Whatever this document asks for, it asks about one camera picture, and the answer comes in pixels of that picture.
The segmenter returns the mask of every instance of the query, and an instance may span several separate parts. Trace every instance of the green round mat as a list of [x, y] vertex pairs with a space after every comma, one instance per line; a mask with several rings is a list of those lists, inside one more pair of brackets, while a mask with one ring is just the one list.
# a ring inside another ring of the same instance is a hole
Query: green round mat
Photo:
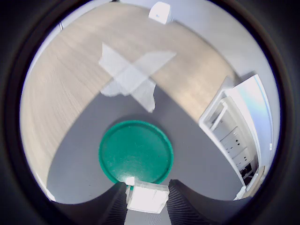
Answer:
[[127, 120], [105, 133], [100, 143], [99, 161], [114, 183], [135, 177], [159, 184], [171, 171], [173, 149], [167, 136], [156, 126]]

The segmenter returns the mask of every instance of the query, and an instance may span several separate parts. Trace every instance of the white tape cross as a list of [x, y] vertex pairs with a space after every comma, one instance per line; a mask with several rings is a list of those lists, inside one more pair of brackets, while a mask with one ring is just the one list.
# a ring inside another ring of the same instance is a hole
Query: white tape cross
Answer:
[[176, 53], [171, 51], [149, 52], [131, 64], [103, 43], [99, 65], [113, 77], [113, 80], [101, 90], [101, 94], [109, 97], [118, 94], [131, 95], [148, 112], [153, 112], [155, 109], [153, 93], [156, 84], [149, 77], [175, 55]]

